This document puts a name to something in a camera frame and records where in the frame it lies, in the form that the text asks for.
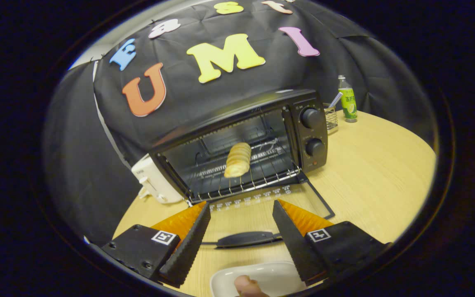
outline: black cloth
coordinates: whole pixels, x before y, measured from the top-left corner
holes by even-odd
[[[151,24],[128,36],[100,60],[94,84],[96,99],[130,164],[175,126],[255,94],[309,88],[318,90],[322,101],[331,102],[338,92],[340,74],[353,86],[360,111],[399,124],[433,146],[432,117],[425,92],[408,67],[369,32],[313,2],[284,2],[285,8],[294,12],[291,15],[259,0],[242,0],[239,5],[244,11],[220,15],[213,8],[218,2],[204,2],[168,15],[156,24],[178,19],[181,26],[149,39],[156,25]],[[300,28],[320,55],[298,55],[292,39],[278,30],[282,26]],[[219,78],[200,83],[196,59],[186,51],[204,42],[222,49],[225,39],[238,33],[249,36],[247,41],[266,63],[245,70],[234,66],[232,73],[221,70]],[[109,60],[131,38],[135,39],[137,54],[124,71],[119,71],[119,65]],[[143,73],[158,62],[163,63],[166,98],[150,115],[136,117],[122,88],[140,77],[140,94],[143,100],[149,100],[153,87]]]
[[[60,82],[47,111],[45,178],[61,217],[80,236],[111,240],[140,185],[113,150],[98,119],[92,88],[94,62]]]

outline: blue letter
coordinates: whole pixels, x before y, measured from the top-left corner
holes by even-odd
[[[137,54],[134,52],[135,46],[132,45],[135,38],[128,40],[124,45],[111,57],[109,63],[115,62],[116,64],[120,65],[120,71],[126,69],[126,66],[133,60],[135,55]]]

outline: wooden table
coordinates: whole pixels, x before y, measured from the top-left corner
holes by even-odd
[[[359,111],[358,122],[347,123],[341,111],[337,115],[339,130],[329,136],[327,163],[308,173],[309,181],[335,212],[331,222],[349,220],[380,242],[395,241],[426,199],[435,169],[435,153],[420,137],[382,118]],[[320,211],[319,203],[305,197],[287,201],[314,213]],[[272,203],[213,211],[203,241],[217,241],[241,231],[277,233]],[[113,238],[134,224],[149,227],[186,207],[183,202],[162,205],[152,197],[137,197]],[[215,272],[268,261],[292,261],[283,242],[235,250],[202,245],[179,291],[209,297],[209,280]]]

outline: wire basket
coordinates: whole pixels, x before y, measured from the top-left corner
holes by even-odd
[[[326,113],[327,135],[338,131],[338,117],[336,115],[335,107],[329,107],[329,103],[323,103],[324,111]]]

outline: bottle label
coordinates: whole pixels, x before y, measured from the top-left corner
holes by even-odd
[[[355,93],[351,88],[338,89],[343,94],[342,109],[345,118],[357,118],[357,103],[355,102]]]

